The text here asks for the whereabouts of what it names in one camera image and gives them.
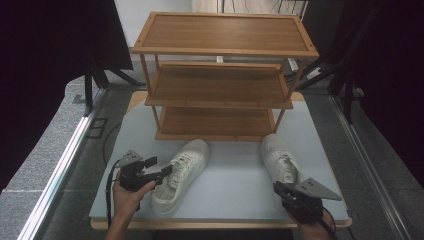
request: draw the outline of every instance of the gray floor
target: gray floor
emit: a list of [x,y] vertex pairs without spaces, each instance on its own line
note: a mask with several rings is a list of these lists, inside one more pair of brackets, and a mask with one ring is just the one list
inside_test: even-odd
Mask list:
[[[142,78],[140,63],[128,74]],[[154,65],[149,64],[150,71]],[[61,186],[37,239],[102,239],[105,231],[90,227],[88,213],[98,184],[119,132],[133,87],[113,74],[105,97],[98,106],[97,119],[107,119],[103,133],[89,131],[82,148]],[[315,126],[339,182],[357,239],[396,239],[351,142],[325,92],[326,82],[303,90]],[[16,239],[50,178],[62,152],[84,112],[82,79],[71,82],[66,96],[37,147],[0,196],[0,239]],[[354,128],[380,178],[400,210],[412,239],[424,239],[424,191],[369,121],[358,103],[353,105]],[[339,239],[351,239],[346,229],[338,229]],[[151,239],[149,231],[131,231],[128,239]]]

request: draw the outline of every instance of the wooden shelf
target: wooden shelf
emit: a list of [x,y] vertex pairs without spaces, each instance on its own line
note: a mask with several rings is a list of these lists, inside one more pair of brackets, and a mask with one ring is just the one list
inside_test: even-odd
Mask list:
[[292,109],[280,65],[162,63],[147,106]]
[[262,141],[274,127],[269,109],[163,107],[156,139]]

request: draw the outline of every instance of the hand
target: hand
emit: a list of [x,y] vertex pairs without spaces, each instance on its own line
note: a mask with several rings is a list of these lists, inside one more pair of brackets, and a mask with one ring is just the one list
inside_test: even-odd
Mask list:
[[[116,179],[119,179],[121,172],[118,172]],[[140,201],[144,195],[155,187],[154,181],[144,185],[137,192],[130,192],[125,190],[119,185],[119,182],[113,184],[113,202],[114,202],[114,216],[123,217],[124,219],[131,220],[132,216],[137,210]]]
[[[322,220],[334,231],[334,223],[330,214],[327,211],[323,211]],[[319,223],[313,224],[300,224],[298,223],[298,229],[303,235],[305,240],[329,240],[330,235]]]

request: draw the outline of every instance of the white sneaker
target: white sneaker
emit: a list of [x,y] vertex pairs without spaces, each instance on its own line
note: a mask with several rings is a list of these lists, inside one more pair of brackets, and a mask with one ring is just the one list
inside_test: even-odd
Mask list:
[[152,194],[152,209],[157,215],[169,217],[175,213],[190,183],[205,169],[209,156],[209,146],[201,139],[180,149],[171,160],[172,173],[156,186]]
[[[273,183],[280,181],[286,185],[295,186],[303,181],[296,158],[290,153],[284,140],[277,134],[270,134],[264,138],[261,155]],[[283,211],[281,197],[274,193],[274,200],[277,208]]]

